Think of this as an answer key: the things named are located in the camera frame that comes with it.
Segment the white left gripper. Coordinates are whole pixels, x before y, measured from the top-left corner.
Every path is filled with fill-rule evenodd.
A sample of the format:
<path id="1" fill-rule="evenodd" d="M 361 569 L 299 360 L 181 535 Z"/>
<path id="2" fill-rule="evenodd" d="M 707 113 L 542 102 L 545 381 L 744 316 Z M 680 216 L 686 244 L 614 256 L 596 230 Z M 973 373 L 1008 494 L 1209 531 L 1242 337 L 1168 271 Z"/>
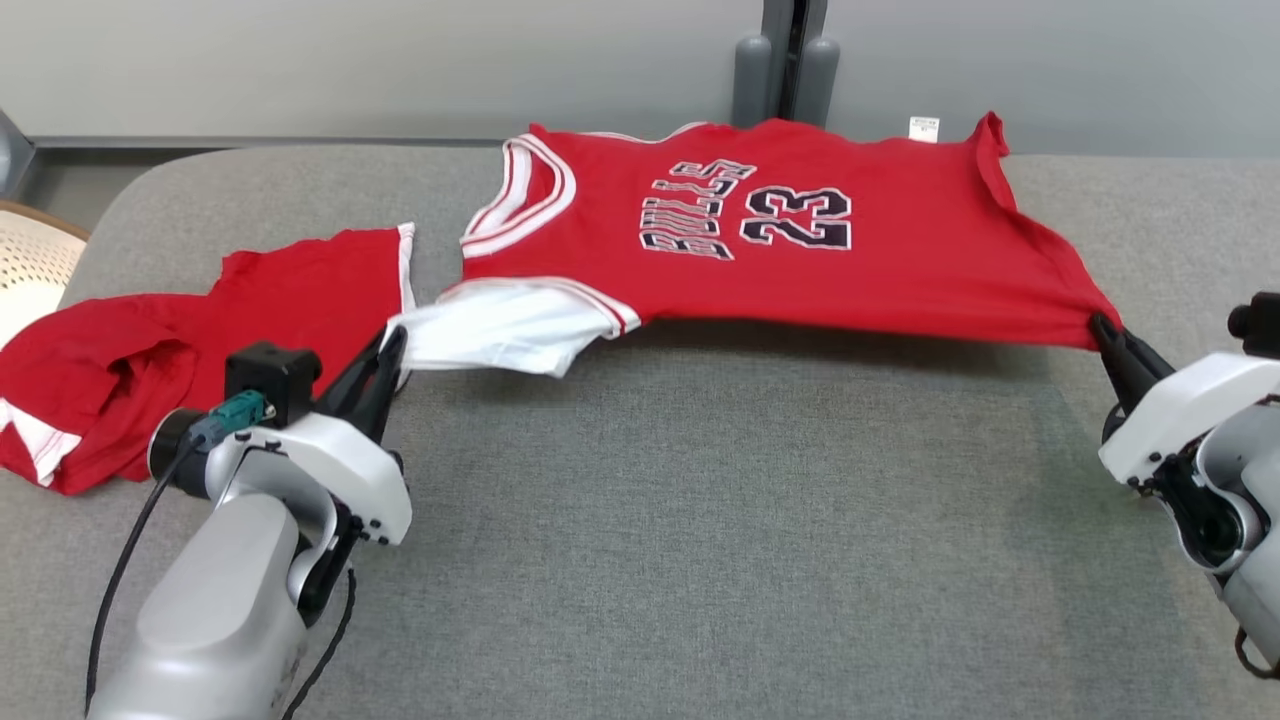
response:
<path id="1" fill-rule="evenodd" d="M 284 428 L 257 424 L 200 448 L 187 432 L 202 413 L 178 409 L 148 442 L 148 470 L 160 475 L 175 462 L 172 484 L 209 500 L 212 524 L 252 527 L 288 544 L 302 536 L 326 548 L 338 534 L 338 509 L 346 507 L 372 541 L 399 544 L 412 521 L 410 493 L 380 443 L 407 341 L 402 325 L 375 334 L 319 396 L 320 414 Z"/>

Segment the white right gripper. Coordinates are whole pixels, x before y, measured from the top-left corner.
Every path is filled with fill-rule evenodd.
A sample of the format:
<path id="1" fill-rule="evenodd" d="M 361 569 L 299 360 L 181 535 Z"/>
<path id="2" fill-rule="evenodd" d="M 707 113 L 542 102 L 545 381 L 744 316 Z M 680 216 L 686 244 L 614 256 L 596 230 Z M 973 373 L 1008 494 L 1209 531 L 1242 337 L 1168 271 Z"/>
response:
<path id="1" fill-rule="evenodd" d="M 1175 372 L 1140 337 L 1110 316 L 1091 316 L 1125 423 L 1105 441 L 1100 461 L 1120 484 L 1152 475 L 1178 454 L 1247 407 L 1280 391 L 1280 361 L 1242 354 L 1210 354 Z"/>

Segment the red shorts with white stripe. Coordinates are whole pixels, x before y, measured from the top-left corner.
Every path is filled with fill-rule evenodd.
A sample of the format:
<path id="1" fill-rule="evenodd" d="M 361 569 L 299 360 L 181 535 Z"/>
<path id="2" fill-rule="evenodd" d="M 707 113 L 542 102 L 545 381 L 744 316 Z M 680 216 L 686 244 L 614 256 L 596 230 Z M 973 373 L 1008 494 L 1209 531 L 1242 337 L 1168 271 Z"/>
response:
<path id="1" fill-rule="evenodd" d="M 59 495 L 143 480 L 157 424 L 224 396 L 229 355 L 308 348 L 324 391 L 387 322 L 416 305 L 416 227 L 343 231 L 227 256 L 206 293 L 91 299 L 0 348 L 0 468 Z"/>

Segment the red Bulls basketball jersey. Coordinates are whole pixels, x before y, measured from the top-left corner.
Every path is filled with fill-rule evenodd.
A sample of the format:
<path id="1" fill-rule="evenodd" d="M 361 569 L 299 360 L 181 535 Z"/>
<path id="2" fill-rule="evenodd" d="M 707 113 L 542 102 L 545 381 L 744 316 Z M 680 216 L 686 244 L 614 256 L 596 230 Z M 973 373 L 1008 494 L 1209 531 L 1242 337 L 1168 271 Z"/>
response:
<path id="1" fill-rule="evenodd" d="M 562 377 L 598 340 L 748 320 L 1093 350 L 1121 325 L 1024 214 L 995 114 L 957 142 L 691 123 L 663 138 L 531 126 L 460 237 L 460 281 L 394 319 L 415 370 Z"/>

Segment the cream perforated laundry basket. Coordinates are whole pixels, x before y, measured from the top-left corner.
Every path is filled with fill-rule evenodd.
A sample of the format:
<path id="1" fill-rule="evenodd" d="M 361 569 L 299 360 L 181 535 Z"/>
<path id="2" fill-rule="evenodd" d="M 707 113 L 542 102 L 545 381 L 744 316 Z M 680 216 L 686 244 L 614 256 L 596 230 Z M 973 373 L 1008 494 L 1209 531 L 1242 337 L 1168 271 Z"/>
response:
<path id="1" fill-rule="evenodd" d="M 90 232 L 0 199 L 0 348 L 58 310 Z"/>

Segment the grey cylindrical post foot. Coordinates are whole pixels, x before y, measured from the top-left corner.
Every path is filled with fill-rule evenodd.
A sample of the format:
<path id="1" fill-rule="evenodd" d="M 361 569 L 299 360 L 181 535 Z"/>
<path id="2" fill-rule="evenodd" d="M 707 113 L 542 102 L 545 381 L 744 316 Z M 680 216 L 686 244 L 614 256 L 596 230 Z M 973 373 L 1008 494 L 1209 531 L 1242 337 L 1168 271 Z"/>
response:
<path id="1" fill-rule="evenodd" d="M 771 117 L 772 42 L 764 35 L 741 38 L 733 50 L 733 87 L 730 123 L 750 128 Z"/>
<path id="2" fill-rule="evenodd" d="M 799 56 L 792 117 L 796 122 L 824 128 L 835 91 L 840 45 L 820 36 L 808 41 Z"/>

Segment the grey partition post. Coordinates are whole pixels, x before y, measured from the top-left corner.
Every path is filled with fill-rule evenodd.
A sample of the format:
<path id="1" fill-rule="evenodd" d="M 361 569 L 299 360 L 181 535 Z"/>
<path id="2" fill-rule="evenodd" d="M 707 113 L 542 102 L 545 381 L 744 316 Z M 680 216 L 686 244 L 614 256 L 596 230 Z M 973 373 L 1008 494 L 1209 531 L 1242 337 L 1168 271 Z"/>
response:
<path id="1" fill-rule="evenodd" d="M 0 200 L 14 199 L 35 159 L 36 147 L 15 122 L 0 110 Z"/>
<path id="2" fill-rule="evenodd" d="M 762 35 L 772 42 L 771 117 L 792 117 L 795 76 L 804 45 L 826 36 L 832 0 L 762 0 Z"/>

